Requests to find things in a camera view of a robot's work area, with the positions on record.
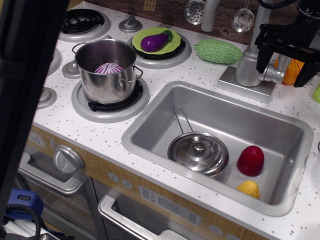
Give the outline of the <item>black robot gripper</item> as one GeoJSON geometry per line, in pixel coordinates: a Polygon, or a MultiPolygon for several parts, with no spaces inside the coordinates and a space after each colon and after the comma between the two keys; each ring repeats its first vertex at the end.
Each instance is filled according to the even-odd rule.
{"type": "Polygon", "coordinates": [[[300,88],[320,71],[320,2],[300,0],[296,8],[298,14],[289,25],[260,25],[260,34],[255,40],[259,49],[256,70],[262,74],[274,53],[304,62],[293,84],[300,88]]]}

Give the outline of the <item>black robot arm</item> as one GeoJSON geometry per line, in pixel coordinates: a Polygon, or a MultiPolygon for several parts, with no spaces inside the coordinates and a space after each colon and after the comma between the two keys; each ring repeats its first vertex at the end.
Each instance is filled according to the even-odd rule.
{"type": "Polygon", "coordinates": [[[283,217],[270,217],[218,191],[218,182],[212,187],[184,177],[172,170],[130,153],[123,146],[123,135],[137,119],[103,126],[79,118],[71,106],[70,84],[56,81],[58,101],[55,110],[36,110],[37,100],[45,82],[50,56],[57,46],[58,26],[67,7],[65,0],[39,1],[36,8],[30,3],[8,0],[4,3],[0,20],[0,208],[5,210],[18,163],[27,141],[31,125],[57,133],[77,146],[96,155],[86,171],[97,181],[117,192],[139,200],[137,188],[128,189],[112,181],[107,171],[120,167],[133,184],[146,182],[148,188],[163,191],[167,198],[181,204],[194,204],[233,221],[258,227],[260,223],[319,224],[320,222],[320,107],[309,99],[314,86],[294,90],[283,85],[276,88],[270,110],[285,115],[293,114],[311,126],[313,140],[293,207],[283,217]]]}

